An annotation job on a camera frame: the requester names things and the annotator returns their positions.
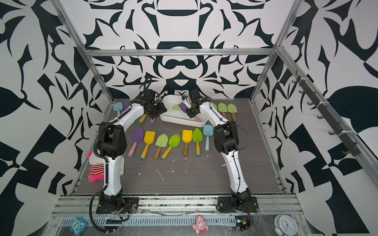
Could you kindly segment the yellow toy shovel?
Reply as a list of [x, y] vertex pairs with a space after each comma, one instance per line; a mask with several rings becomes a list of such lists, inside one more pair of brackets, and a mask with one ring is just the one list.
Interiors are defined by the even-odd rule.
[[146, 158], [149, 146], [155, 140], [155, 135], [156, 135], [156, 133], [154, 131], [146, 131], [145, 137], [144, 137], [144, 142], [145, 142], [146, 146], [145, 146], [143, 153], [140, 157], [141, 160], [144, 160]]

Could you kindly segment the pink striped plush doll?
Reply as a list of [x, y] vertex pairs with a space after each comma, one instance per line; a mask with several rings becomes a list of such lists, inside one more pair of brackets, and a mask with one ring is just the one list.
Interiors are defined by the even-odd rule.
[[88, 173], [89, 182], [96, 183], [99, 180], [104, 180], [104, 160], [97, 157], [93, 151], [89, 152], [87, 157], [90, 164]]

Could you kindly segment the green shovel yellow blue-tipped handle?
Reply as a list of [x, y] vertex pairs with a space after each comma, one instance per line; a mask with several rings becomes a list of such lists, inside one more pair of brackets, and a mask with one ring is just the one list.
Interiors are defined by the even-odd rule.
[[201, 157], [200, 143], [203, 140], [203, 134], [199, 128], [194, 130], [192, 139], [196, 142], [196, 156]]

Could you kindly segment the teal square shovel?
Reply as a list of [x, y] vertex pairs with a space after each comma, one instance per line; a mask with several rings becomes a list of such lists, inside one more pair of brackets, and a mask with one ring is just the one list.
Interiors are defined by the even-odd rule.
[[115, 111], [117, 113], [117, 117], [120, 116], [120, 114], [123, 111], [123, 108], [124, 108], [124, 105], [123, 105], [122, 102], [116, 102], [116, 103], [113, 104], [113, 111]]

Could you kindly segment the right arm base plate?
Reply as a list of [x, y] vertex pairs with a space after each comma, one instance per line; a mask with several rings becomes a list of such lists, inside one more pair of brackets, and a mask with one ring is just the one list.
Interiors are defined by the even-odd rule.
[[217, 211], [221, 213], [235, 213], [235, 212], [250, 212], [256, 213], [258, 211], [258, 202], [256, 197], [252, 197], [245, 203], [239, 203], [234, 197], [218, 197], [216, 204]]

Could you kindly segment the yellow shovel wooden handle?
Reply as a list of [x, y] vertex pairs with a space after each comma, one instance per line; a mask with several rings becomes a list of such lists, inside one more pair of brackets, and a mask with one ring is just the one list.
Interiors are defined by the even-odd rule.
[[186, 157], [188, 155], [189, 142], [192, 141], [192, 138], [193, 138], [193, 131], [184, 129], [183, 130], [183, 136], [182, 136], [182, 140], [185, 143], [184, 152], [183, 152], [184, 157]]

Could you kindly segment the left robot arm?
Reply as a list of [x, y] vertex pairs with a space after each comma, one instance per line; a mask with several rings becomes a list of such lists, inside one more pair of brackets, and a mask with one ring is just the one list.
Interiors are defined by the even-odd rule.
[[130, 101], [128, 108], [118, 111], [111, 121], [99, 125], [93, 154], [104, 161], [104, 184], [99, 193], [102, 206], [116, 211], [123, 207], [120, 177], [122, 155], [127, 149], [125, 131], [145, 114], [154, 119], [165, 113], [167, 109], [158, 98], [155, 91], [146, 88]]

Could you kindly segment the black wall hook rack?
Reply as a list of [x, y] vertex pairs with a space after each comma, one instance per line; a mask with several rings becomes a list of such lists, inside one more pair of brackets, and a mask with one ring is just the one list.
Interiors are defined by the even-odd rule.
[[309, 78], [303, 78], [298, 76], [294, 83], [298, 84], [302, 91], [301, 94], [306, 94], [311, 102], [308, 102], [309, 106], [314, 106], [321, 113], [320, 116], [317, 116], [319, 120], [325, 119], [329, 126], [332, 128], [328, 134], [337, 137], [346, 147], [346, 151], [342, 151], [343, 154], [351, 154], [353, 156], [358, 156], [361, 154], [361, 150], [358, 146], [358, 142], [351, 137], [352, 131], [347, 129], [345, 125], [342, 124], [341, 119], [337, 118], [336, 112], [333, 111], [331, 103], [326, 101], [323, 98], [323, 95], [315, 87], [313, 82]]

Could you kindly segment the green square shovel wooden handle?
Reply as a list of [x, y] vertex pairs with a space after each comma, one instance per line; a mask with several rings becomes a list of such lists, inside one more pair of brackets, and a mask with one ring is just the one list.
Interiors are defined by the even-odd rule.
[[172, 106], [172, 110], [174, 110], [174, 111], [181, 111], [182, 112], [182, 109], [179, 106], [179, 104], [176, 104], [176, 105]]

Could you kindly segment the small green circuit board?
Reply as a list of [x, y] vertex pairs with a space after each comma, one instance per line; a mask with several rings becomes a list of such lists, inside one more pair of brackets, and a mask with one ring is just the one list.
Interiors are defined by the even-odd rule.
[[246, 231], [250, 228], [253, 221], [249, 216], [244, 215], [244, 216], [236, 216], [235, 222], [236, 222], [236, 230]]

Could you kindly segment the white plastic storage box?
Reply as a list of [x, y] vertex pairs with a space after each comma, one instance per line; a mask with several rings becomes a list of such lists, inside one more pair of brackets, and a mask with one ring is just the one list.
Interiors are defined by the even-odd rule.
[[208, 119], [203, 114], [196, 115], [201, 120], [201, 122], [196, 122], [193, 118], [189, 118], [183, 111], [172, 110], [172, 106], [183, 102], [182, 97], [179, 95], [167, 95], [163, 98], [162, 102], [167, 108], [167, 112], [159, 116], [163, 122], [193, 127], [203, 127], [208, 122]]

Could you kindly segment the pink bear toy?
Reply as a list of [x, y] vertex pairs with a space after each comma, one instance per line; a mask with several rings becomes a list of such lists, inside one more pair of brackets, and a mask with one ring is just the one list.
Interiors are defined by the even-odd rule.
[[208, 222], [204, 220], [203, 216], [197, 216], [195, 218], [195, 223], [192, 225], [195, 233], [201, 235], [202, 233], [207, 233], [209, 230]]

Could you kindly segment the light blue pointed shovel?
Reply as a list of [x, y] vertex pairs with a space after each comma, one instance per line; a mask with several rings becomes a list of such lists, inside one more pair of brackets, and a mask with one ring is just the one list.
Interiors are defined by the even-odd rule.
[[206, 124], [203, 127], [203, 135], [206, 136], [205, 150], [210, 150], [210, 137], [214, 134], [214, 127], [210, 124]]

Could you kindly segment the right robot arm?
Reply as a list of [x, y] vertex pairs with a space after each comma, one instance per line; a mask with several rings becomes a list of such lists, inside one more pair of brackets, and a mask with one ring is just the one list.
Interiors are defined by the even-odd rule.
[[239, 137], [237, 125], [224, 118], [212, 105], [209, 98], [200, 95], [198, 90], [189, 92], [191, 107], [186, 111], [190, 118], [202, 114], [214, 128], [214, 145], [222, 155], [230, 179], [230, 190], [233, 204], [245, 205], [252, 198], [244, 180], [239, 162]]

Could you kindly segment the purple square shovel pink handle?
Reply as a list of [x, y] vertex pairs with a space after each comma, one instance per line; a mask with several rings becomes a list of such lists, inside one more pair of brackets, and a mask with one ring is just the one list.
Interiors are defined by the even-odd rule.
[[126, 101], [125, 104], [124, 104], [125, 111], [129, 110], [130, 108], [131, 108], [131, 102], [130, 101]]

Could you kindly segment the purple pointed shovel pink handle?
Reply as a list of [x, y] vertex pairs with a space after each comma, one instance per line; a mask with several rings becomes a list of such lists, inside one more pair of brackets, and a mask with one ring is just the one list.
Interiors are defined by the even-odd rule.
[[135, 150], [136, 150], [136, 147], [138, 145], [139, 142], [141, 142], [144, 138], [144, 132], [143, 132], [143, 129], [142, 128], [138, 128], [133, 136], [132, 136], [132, 141], [133, 141], [133, 146], [132, 148], [130, 149], [129, 153], [128, 153], [128, 156], [129, 157], [132, 157]]

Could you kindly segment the white alarm clock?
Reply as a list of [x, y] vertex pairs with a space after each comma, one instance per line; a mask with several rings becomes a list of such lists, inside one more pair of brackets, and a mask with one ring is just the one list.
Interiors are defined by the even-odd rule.
[[297, 223], [289, 215], [277, 215], [274, 218], [274, 227], [278, 236], [296, 236], [298, 233]]

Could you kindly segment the green pointed shovel yellow handle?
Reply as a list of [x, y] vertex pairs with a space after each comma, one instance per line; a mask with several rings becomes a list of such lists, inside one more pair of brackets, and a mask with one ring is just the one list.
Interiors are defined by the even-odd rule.
[[168, 142], [169, 143], [169, 148], [163, 153], [163, 155], [161, 156], [161, 159], [165, 160], [167, 158], [167, 156], [169, 155], [170, 151], [172, 150], [172, 148], [175, 148], [175, 147], [179, 146], [180, 141], [181, 141], [181, 134], [180, 133], [174, 134], [169, 139], [169, 142]]

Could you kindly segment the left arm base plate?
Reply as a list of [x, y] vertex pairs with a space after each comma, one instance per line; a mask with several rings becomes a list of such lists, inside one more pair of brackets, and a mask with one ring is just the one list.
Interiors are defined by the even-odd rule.
[[100, 196], [99, 203], [97, 204], [97, 214], [111, 214], [115, 210], [118, 213], [125, 214], [133, 213], [138, 210], [139, 198], [138, 197], [123, 197], [108, 198], [107, 196]]

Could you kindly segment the blue owl toy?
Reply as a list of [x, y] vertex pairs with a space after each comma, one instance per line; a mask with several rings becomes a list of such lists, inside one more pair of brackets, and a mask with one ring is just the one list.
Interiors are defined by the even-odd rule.
[[82, 232], [86, 229], [87, 223], [82, 217], [76, 217], [70, 223], [70, 231], [73, 232], [76, 236], [80, 236]]

